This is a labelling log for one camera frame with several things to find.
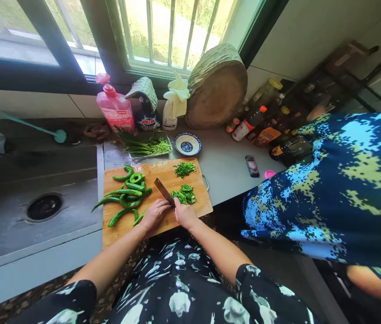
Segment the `mobile phone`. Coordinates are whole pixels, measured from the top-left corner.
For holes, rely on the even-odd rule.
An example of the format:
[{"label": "mobile phone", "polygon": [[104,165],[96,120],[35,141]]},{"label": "mobile phone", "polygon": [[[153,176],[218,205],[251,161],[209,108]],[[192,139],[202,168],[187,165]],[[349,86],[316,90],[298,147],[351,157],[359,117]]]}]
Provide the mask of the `mobile phone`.
[{"label": "mobile phone", "polygon": [[248,165],[249,174],[252,178],[259,178],[259,171],[255,158],[252,155],[246,155],[246,164]]}]

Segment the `hand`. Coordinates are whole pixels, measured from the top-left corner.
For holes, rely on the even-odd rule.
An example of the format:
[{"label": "hand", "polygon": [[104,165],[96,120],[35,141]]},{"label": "hand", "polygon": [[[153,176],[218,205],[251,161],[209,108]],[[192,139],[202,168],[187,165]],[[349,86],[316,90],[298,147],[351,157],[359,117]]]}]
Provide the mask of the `hand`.
[{"label": "hand", "polygon": [[163,213],[169,208],[171,208],[171,205],[167,200],[156,200],[153,203],[153,205],[151,205],[149,209],[147,209],[147,211],[145,212],[145,215],[142,218],[140,225],[144,227],[147,233],[150,232],[151,230],[159,226],[163,217]]},{"label": "hand", "polygon": [[185,229],[190,230],[192,225],[199,221],[195,209],[191,205],[182,205],[178,198],[174,198],[174,202],[176,204],[174,211],[176,221]]}]

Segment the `window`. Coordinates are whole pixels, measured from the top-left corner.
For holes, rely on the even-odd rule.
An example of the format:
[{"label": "window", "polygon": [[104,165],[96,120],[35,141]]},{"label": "window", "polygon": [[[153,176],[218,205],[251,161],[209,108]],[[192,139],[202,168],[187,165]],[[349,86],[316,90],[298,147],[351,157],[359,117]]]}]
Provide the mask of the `window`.
[{"label": "window", "polygon": [[117,0],[127,61],[133,69],[189,75],[205,51],[240,48],[263,0]]},{"label": "window", "polygon": [[177,70],[233,44],[253,59],[288,0],[0,0],[0,89],[95,95],[148,76],[159,97]]}]

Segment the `pink dish soap bottle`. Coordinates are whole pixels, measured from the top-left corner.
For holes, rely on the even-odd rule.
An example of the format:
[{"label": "pink dish soap bottle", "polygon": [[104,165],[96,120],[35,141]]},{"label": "pink dish soap bottle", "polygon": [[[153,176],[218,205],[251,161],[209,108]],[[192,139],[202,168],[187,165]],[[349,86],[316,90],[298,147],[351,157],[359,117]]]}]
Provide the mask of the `pink dish soap bottle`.
[{"label": "pink dish soap bottle", "polygon": [[97,94],[96,102],[113,131],[117,132],[116,126],[136,134],[131,102],[115,91],[109,84],[109,78],[110,75],[106,73],[96,76],[97,83],[105,84],[104,91]]}]

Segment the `kitchen knife blade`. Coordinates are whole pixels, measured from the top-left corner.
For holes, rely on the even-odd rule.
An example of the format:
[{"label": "kitchen knife blade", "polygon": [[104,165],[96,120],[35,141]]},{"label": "kitchen knife blade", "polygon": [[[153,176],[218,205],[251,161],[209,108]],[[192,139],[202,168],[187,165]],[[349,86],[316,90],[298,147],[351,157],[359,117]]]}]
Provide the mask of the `kitchen knife blade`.
[{"label": "kitchen knife blade", "polygon": [[165,186],[162,184],[162,182],[160,182],[159,178],[156,178],[156,180],[154,181],[154,185],[156,186],[156,188],[160,191],[160,193],[162,194],[162,196],[168,200],[168,202],[170,203],[171,205],[171,208],[172,210],[174,210],[176,208],[176,204],[174,203],[174,199],[171,197],[171,195],[169,194],[168,190],[165,188]]}]

